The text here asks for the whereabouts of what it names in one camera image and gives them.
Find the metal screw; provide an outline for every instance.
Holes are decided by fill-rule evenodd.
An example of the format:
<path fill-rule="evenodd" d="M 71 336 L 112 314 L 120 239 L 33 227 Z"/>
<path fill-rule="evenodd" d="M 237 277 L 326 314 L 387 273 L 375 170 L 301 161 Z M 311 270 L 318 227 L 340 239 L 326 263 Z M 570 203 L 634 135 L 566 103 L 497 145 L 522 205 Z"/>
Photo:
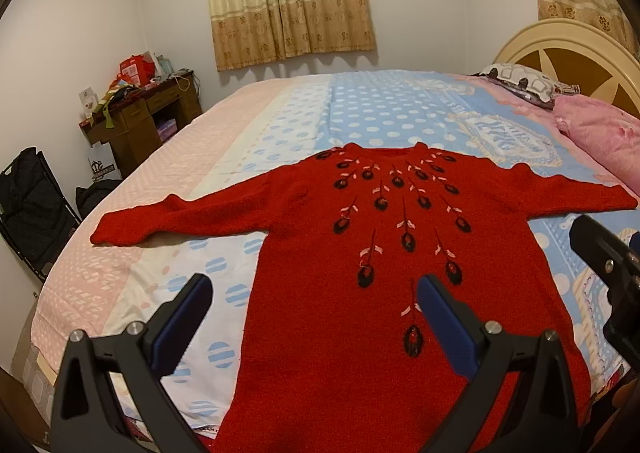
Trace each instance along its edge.
<path fill-rule="evenodd" d="M 69 341 L 72 343 L 78 343 L 84 337 L 84 330 L 76 329 L 71 334 L 69 334 Z"/>
<path fill-rule="evenodd" d="M 545 330 L 545 339 L 547 341 L 558 340 L 558 332 L 556 332 L 555 330 Z"/>
<path fill-rule="evenodd" d="M 500 332 L 502 332 L 502 325 L 497 321 L 488 321 L 484 324 L 484 330 L 489 332 L 489 334 L 500 334 Z"/>
<path fill-rule="evenodd" d="M 137 336 L 145 329 L 145 324 L 142 321 L 134 321 L 127 325 L 127 334 Z"/>

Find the red box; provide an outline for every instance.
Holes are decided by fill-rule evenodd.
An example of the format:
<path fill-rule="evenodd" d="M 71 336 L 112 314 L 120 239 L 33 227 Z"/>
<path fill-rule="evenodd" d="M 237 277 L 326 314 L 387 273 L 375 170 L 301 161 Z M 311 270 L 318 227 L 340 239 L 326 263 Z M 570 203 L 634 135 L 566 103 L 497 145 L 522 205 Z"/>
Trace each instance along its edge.
<path fill-rule="evenodd" d="M 120 64 L 120 73 L 126 76 L 127 81 L 138 87 L 143 87 L 151 81 L 156 74 L 156 66 L 144 60 L 141 54 L 131 56 Z"/>

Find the bed sheet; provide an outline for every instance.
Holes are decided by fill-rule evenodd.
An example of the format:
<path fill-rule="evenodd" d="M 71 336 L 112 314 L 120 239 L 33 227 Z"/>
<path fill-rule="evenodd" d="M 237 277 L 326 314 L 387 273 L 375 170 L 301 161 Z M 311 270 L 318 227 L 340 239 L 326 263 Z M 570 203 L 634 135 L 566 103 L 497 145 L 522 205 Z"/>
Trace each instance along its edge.
<path fill-rule="evenodd" d="M 212 308 L 174 375 L 162 383 L 189 425 L 212 435 L 233 397 L 246 304 L 264 234 L 217 239 L 162 234 L 141 246 L 92 247 L 88 236 L 103 213 L 156 202 L 169 192 L 197 198 L 351 141 L 370 148 L 424 141 L 489 157 L 505 168 L 527 162 L 540 175 L 619 183 L 562 136 L 552 116 L 484 78 L 359 72 L 272 80 L 248 92 L 239 91 L 177 134 L 127 179 L 116 198 L 98 206 L 72 239 L 72 250 L 65 249 L 56 263 L 32 333 L 57 368 L 73 328 L 92 335 L 120 332 L 130 321 L 148 319 L 191 274 L 207 274 L 214 284 Z M 244 112 L 244 120 L 236 120 L 237 110 Z M 210 142 L 222 135 L 224 144 Z M 171 179 L 164 180 L 166 175 Z M 161 187 L 145 190 L 158 181 Z M 569 249 L 574 217 L 535 220 L 530 227 L 574 321 L 576 343 L 590 367 L 593 391 L 598 391 L 626 365 L 602 336 L 610 310 L 606 288 Z M 640 227 L 638 211 L 595 217 L 626 240 Z M 89 287 L 96 283 L 108 290 L 92 299 L 95 291 Z M 87 298 L 93 300 L 92 309 L 81 303 Z M 138 419 L 124 382 L 116 379 L 115 386 L 125 413 Z"/>

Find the sweater collar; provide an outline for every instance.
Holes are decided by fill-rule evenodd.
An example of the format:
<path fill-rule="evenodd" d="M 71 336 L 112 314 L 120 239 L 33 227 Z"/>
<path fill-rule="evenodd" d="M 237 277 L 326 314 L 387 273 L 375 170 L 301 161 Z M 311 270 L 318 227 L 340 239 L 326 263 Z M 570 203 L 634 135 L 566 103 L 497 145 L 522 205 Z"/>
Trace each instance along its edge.
<path fill-rule="evenodd" d="M 429 147 L 424 143 L 415 143 L 410 148 L 363 148 L 356 143 L 348 143 L 343 150 L 356 157 L 370 160 L 380 159 L 409 159 L 413 156 L 423 156 Z"/>

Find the bed frame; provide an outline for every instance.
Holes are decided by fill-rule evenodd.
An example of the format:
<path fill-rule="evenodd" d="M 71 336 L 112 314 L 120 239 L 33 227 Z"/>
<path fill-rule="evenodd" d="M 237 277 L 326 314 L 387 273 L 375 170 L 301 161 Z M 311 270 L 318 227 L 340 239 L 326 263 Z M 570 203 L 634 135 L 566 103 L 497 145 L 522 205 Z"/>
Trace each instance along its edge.
<path fill-rule="evenodd" d="M 578 84 L 586 96 L 640 118 L 640 63 L 616 40 L 588 24 L 550 18 L 511 38 L 495 62 L 519 63 Z"/>

